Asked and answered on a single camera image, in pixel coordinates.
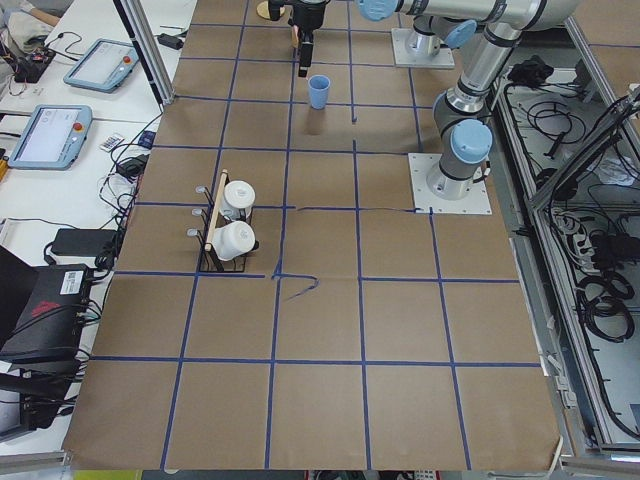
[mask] white mug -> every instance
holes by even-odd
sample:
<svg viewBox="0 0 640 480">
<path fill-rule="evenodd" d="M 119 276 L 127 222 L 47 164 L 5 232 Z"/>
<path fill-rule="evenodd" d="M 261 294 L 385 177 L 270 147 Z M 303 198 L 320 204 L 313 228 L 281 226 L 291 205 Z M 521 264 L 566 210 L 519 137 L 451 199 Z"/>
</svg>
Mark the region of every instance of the white mug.
<svg viewBox="0 0 640 480">
<path fill-rule="evenodd" d="M 228 220 L 240 220 L 240 213 L 244 210 L 244 218 L 249 218 L 255 201 L 256 192 L 253 187 L 242 180 L 234 180 L 224 187 L 220 214 Z"/>
<path fill-rule="evenodd" d="M 213 232 L 213 248 L 223 262 L 253 250 L 256 236 L 248 223 L 232 222 Z"/>
</svg>

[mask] laptop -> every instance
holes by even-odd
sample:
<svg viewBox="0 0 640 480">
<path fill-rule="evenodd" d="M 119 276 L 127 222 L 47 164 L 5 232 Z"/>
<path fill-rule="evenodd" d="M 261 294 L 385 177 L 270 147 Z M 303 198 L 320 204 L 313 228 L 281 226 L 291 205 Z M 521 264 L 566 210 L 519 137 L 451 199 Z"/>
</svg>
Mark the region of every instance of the laptop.
<svg viewBox="0 0 640 480">
<path fill-rule="evenodd" d="M 31 267 L 0 246 L 0 360 L 14 364 L 77 354 L 91 282 L 84 264 Z"/>
</svg>

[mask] grid square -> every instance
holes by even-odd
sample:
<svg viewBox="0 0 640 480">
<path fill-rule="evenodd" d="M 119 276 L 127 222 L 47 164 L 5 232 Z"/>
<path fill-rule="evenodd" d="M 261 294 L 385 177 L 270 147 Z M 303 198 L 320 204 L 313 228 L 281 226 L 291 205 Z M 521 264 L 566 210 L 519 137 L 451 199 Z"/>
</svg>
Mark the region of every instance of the grid square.
<svg viewBox="0 0 640 480">
<path fill-rule="evenodd" d="M 187 237 L 200 227 L 188 207 L 138 205 L 129 217 L 117 270 L 120 272 L 193 273 L 200 245 Z"/>
<path fill-rule="evenodd" d="M 365 282 L 364 322 L 368 360 L 449 361 L 437 283 Z"/>
<path fill-rule="evenodd" d="M 279 359 L 360 360 L 358 282 L 281 280 L 278 313 Z"/>
<path fill-rule="evenodd" d="M 176 98 L 162 115 L 158 146 L 217 147 L 227 102 Z"/>
<path fill-rule="evenodd" d="M 638 65 L 637 62 L 638 48 L 593 46 L 591 50 L 600 65 L 602 65 L 602 69 L 611 83 L 615 94 L 618 96 L 627 95 L 629 84 L 637 83 L 638 78 L 640 78 L 640 65 Z"/>
<path fill-rule="evenodd" d="M 496 213 L 434 219 L 444 278 L 518 279 L 507 232 Z"/>
<path fill-rule="evenodd" d="M 367 367 L 367 391 L 374 468 L 466 470 L 449 367 Z"/>
<path fill-rule="evenodd" d="M 576 9 L 575 19 L 587 41 L 590 44 L 640 45 L 638 17 L 630 15 L 630 12 L 638 11 L 638 4 L 634 0 L 608 2 L 606 14 L 603 14 L 602 6 L 601 2 L 585 0 Z"/>
<path fill-rule="evenodd" d="M 540 361 L 520 284 L 445 285 L 458 362 Z"/>
<path fill-rule="evenodd" d="M 360 228 L 364 276 L 436 278 L 433 239 L 425 215 L 364 211 Z"/>
<path fill-rule="evenodd" d="M 358 193 L 362 208 L 413 209 L 407 157 L 359 153 Z"/>
<path fill-rule="evenodd" d="M 351 32 L 351 54 L 356 65 L 394 66 L 391 33 Z"/>
<path fill-rule="evenodd" d="M 245 273 L 271 275 L 280 258 L 282 210 L 255 208 L 251 213 L 251 228 L 260 248 L 247 255 Z"/>
<path fill-rule="evenodd" d="M 238 62 L 233 98 L 288 102 L 291 68 L 291 64 L 285 62 Z M 259 88 L 256 88 L 257 78 L 260 79 Z"/>
<path fill-rule="evenodd" d="M 63 443 L 73 452 L 74 469 L 136 465 L 157 470 L 177 367 L 170 362 L 91 361 Z"/>
<path fill-rule="evenodd" d="M 356 107 L 359 152 L 409 153 L 418 151 L 413 108 Z"/>
<path fill-rule="evenodd" d="M 288 123 L 289 105 L 233 102 L 229 108 L 224 146 L 284 149 Z"/>
<path fill-rule="evenodd" d="M 268 395 L 268 365 L 185 364 L 167 468 L 263 468 Z"/>
<path fill-rule="evenodd" d="M 244 180 L 256 192 L 256 205 L 282 205 L 285 152 L 224 150 L 220 171 L 227 169 L 231 180 Z"/>
<path fill-rule="evenodd" d="M 353 67 L 355 103 L 412 106 L 411 83 L 406 68 Z"/>
<path fill-rule="evenodd" d="M 240 46 L 243 60 L 279 60 L 289 63 L 293 60 L 291 29 L 245 27 Z"/>
<path fill-rule="evenodd" d="M 351 152 L 354 138 L 351 108 L 328 105 L 315 110 L 309 105 L 293 105 L 291 148 Z"/>
<path fill-rule="evenodd" d="M 361 367 L 278 365 L 272 425 L 270 468 L 362 469 Z"/>
<path fill-rule="evenodd" d="M 187 356 L 270 358 L 275 287 L 267 279 L 200 278 Z"/>
<path fill-rule="evenodd" d="M 238 54 L 241 31 L 242 27 L 191 25 L 184 42 L 181 60 L 185 58 L 234 59 Z"/>
<path fill-rule="evenodd" d="M 287 213 L 283 270 L 316 277 L 355 277 L 355 214 L 315 210 Z"/>
<path fill-rule="evenodd" d="M 242 25 L 245 2 L 239 0 L 216 0 L 198 2 L 193 11 L 191 23 L 226 23 Z"/>
<path fill-rule="evenodd" d="M 229 96 L 235 62 L 232 60 L 190 60 L 178 64 L 173 84 L 182 96 L 226 99 Z"/>
<path fill-rule="evenodd" d="M 116 275 L 93 354 L 178 357 L 193 281 L 192 277 Z"/>
<path fill-rule="evenodd" d="M 316 30 L 314 33 L 313 61 L 348 64 L 349 32 L 343 30 Z"/>
<path fill-rule="evenodd" d="M 326 75 L 331 80 L 329 103 L 351 104 L 351 73 L 349 65 L 314 63 L 309 70 L 309 76 L 311 75 Z M 306 78 L 300 78 L 297 75 L 294 77 L 293 99 L 296 102 L 309 102 L 309 85 Z"/>
<path fill-rule="evenodd" d="M 218 150 L 154 147 L 138 200 L 205 204 L 206 199 L 196 193 L 196 187 L 212 184 L 217 156 Z"/>
<path fill-rule="evenodd" d="M 542 370 L 458 368 L 457 375 L 473 469 L 547 470 L 560 433 Z"/>
<path fill-rule="evenodd" d="M 355 207 L 353 155 L 292 153 L 289 159 L 288 205 Z"/>
<path fill-rule="evenodd" d="M 349 27 L 347 21 L 347 8 L 349 3 L 350 2 L 332 2 L 328 5 L 324 13 L 322 28 L 347 29 Z"/>
</svg>

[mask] tablet screen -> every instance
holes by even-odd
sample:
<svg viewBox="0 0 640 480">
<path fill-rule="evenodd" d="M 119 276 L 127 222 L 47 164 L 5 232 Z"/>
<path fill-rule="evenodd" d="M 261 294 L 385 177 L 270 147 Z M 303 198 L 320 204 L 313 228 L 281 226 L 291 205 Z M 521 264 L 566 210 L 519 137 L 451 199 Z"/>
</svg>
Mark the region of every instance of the tablet screen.
<svg viewBox="0 0 640 480">
<path fill-rule="evenodd" d="M 72 108 L 43 108 L 27 132 L 16 162 L 58 162 L 79 113 Z"/>
</svg>

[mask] blue joint cap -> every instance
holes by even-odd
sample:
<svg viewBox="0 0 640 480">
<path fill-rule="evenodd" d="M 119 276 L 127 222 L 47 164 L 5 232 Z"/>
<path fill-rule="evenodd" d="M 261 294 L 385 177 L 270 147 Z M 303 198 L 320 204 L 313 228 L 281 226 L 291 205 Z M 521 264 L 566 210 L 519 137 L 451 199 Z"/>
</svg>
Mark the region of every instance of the blue joint cap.
<svg viewBox="0 0 640 480">
<path fill-rule="evenodd" d="M 467 119 L 453 127 L 451 150 L 461 162 L 475 165 L 482 162 L 491 150 L 493 134 L 479 120 Z"/>
<path fill-rule="evenodd" d="M 389 18 L 396 11 L 398 0 L 358 0 L 360 15 L 372 22 Z"/>
<path fill-rule="evenodd" d="M 476 28 L 478 27 L 478 22 L 475 20 L 465 20 L 460 23 L 456 28 L 454 28 L 447 38 L 444 38 L 444 43 L 447 44 L 449 48 L 460 48 L 462 45 L 471 40 L 476 33 Z"/>
</svg>

